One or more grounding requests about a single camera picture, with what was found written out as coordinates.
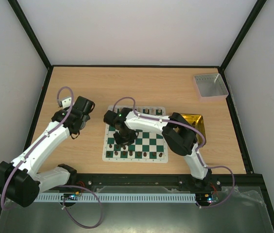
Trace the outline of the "green white chess board mat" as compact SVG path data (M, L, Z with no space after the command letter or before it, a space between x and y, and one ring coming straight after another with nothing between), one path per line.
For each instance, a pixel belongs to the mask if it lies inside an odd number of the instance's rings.
M167 163L168 162L168 145L162 135L156 134L154 132L145 131L137 129L138 133L137 139L131 145L126 146L124 150L120 145L119 149L115 149L115 139L113 134L117 130L106 124L104 133L104 145L102 160L104 162L137 162L137 163ZM133 151L134 155L132 157L128 156L129 151ZM106 152L110 151L111 156L106 157ZM122 157L121 152L126 151L126 156ZM141 157L137 157L137 152L142 152ZM147 152L147 157L143 157L143 153ZM152 152L156 152L156 157L152 157Z

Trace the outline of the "gold metal tin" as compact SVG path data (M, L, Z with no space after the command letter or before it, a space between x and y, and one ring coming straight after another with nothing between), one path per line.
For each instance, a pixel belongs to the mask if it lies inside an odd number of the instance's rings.
M204 137L206 144L206 132L204 125L204 118L198 114L181 114L181 116L195 129L197 129Z

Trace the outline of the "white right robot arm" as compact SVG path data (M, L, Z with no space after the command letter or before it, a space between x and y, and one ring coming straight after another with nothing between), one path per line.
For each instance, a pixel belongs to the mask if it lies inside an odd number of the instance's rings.
M171 151L184 157L190 168L194 186L204 190L210 185L212 171L204 163L199 152L206 139L181 114L152 116L124 107L119 113L108 110L103 121L115 129L113 138L115 145L120 148L136 144L140 131L162 136Z

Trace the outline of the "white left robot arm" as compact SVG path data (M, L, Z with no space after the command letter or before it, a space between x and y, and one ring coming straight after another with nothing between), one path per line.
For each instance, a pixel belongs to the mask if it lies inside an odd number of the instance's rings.
M60 164L47 172L39 172L50 154L67 138L79 136L95 103L84 97L68 97L59 102L61 109L53 115L40 137L10 163L0 163L0 194L4 208L6 199L27 207L36 197L61 185L74 185L77 170Z

